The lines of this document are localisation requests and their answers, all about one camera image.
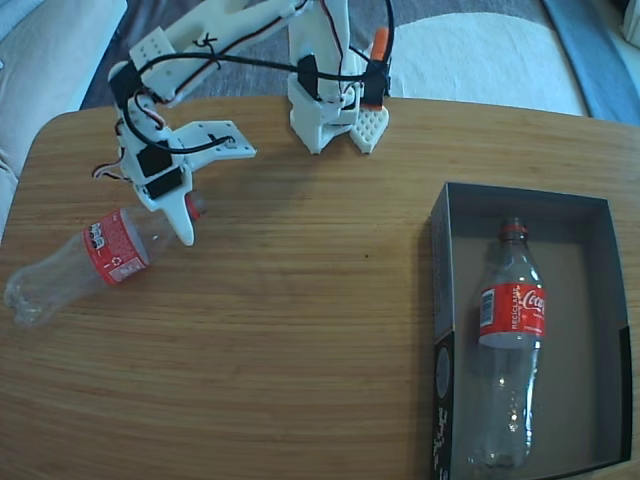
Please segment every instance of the bottle cap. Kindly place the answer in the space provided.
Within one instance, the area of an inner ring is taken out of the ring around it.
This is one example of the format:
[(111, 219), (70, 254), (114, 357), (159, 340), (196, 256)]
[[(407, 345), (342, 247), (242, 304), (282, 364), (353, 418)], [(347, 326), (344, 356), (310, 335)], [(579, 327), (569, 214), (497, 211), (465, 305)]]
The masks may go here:
[(512, 238), (513, 234), (521, 235), (525, 239), (529, 236), (527, 225), (520, 217), (505, 218), (500, 226), (498, 238), (500, 240), (506, 240), (508, 238)]
[(192, 222), (197, 221), (202, 215), (207, 213), (207, 202), (198, 190), (191, 190), (187, 193), (184, 201)]

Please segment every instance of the floor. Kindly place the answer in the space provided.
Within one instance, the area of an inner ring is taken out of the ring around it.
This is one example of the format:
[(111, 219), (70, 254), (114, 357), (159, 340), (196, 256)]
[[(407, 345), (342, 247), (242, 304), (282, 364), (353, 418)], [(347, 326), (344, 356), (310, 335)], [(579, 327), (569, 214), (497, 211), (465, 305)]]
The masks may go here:
[(609, 27), (611, 39), (627, 66), (636, 89), (640, 92), (640, 48), (627, 43), (622, 36), (620, 31), (622, 13), (609, 0), (593, 0), (593, 3)]

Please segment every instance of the black box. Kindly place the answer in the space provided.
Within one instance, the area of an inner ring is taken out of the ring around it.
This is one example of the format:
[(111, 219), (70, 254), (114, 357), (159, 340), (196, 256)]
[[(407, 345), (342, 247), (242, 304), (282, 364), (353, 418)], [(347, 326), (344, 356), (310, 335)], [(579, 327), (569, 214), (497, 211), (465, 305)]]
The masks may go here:
[(629, 460), (632, 370), (609, 204), (560, 193), (448, 183), (432, 212), (435, 374), (431, 479), (468, 480), (479, 282), (501, 220), (525, 219), (545, 279), (546, 328), (533, 448), (495, 479), (549, 479)]

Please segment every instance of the fabric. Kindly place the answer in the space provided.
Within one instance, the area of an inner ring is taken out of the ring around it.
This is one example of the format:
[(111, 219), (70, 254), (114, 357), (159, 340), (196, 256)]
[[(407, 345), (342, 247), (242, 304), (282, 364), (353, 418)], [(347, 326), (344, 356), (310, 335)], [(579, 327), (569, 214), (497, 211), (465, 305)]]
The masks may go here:
[(43, 0), (0, 0), (0, 42)]
[[(111, 105), (113, 99), (107, 85), (109, 69), (128, 57), (128, 51), (147, 33), (168, 27), (200, 0), (129, 0), (129, 9), (89, 88), (83, 108)], [(456, 12), (492, 12), (525, 18), (547, 25), (547, 17), (539, 0), (396, 0), (394, 11), (398, 26), (428, 17)], [(351, 0), (352, 44), (366, 48), (375, 30), (386, 25), (383, 0)], [(286, 31), (243, 50), (242, 55), (288, 62)], [(191, 98), (242, 95), (286, 95), (286, 73), (264, 68), (225, 63), (219, 74), (211, 75)]]
[(83, 81), (86, 92), (124, 9), (123, 0), (47, 0), (0, 42), (0, 237), (34, 138)]
[(543, 1), (573, 65), (591, 116), (640, 125), (640, 96), (591, 1)]
[(399, 27), (396, 46), (393, 97), (586, 114), (562, 45), (542, 25), (493, 13), (442, 15)]

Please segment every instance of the orange part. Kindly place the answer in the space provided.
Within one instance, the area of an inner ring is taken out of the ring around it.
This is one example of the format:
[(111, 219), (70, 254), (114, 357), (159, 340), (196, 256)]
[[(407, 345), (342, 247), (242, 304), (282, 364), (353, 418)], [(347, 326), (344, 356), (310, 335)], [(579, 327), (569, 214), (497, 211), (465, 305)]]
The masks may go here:
[(384, 52), (387, 49), (389, 41), (389, 29), (381, 27), (376, 31), (376, 37), (373, 40), (373, 48), (371, 49), (371, 60), (382, 60)]

